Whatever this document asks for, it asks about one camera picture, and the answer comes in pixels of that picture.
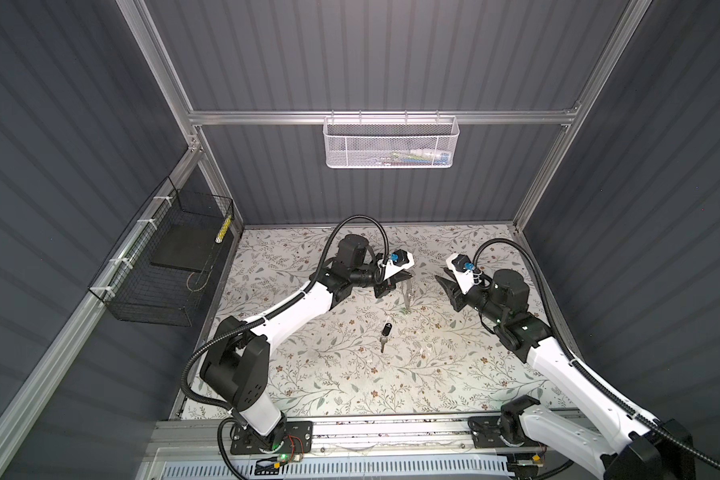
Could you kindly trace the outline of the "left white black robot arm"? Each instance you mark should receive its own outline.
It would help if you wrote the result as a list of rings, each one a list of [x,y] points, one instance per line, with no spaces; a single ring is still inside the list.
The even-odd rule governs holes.
[[[413,254],[404,249],[375,253],[364,236],[346,235],[337,253],[326,257],[293,295],[259,315],[223,320],[203,353],[201,380],[264,449],[276,449],[286,436],[286,420],[266,393],[271,354],[307,323],[349,299],[354,289],[371,288],[381,298],[411,279],[414,265]]]

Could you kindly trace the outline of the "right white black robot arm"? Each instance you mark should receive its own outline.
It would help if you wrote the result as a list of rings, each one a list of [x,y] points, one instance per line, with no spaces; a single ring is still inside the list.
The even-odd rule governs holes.
[[[694,479],[689,432],[637,406],[578,357],[528,310],[529,286],[517,271],[481,273],[468,256],[452,254],[437,279],[456,311],[475,310],[483,327],[521,362],[557,387],[591,422],[564,418],[529,395],[503,405],[505,443],[533,441],[558,451],[599,479]]]

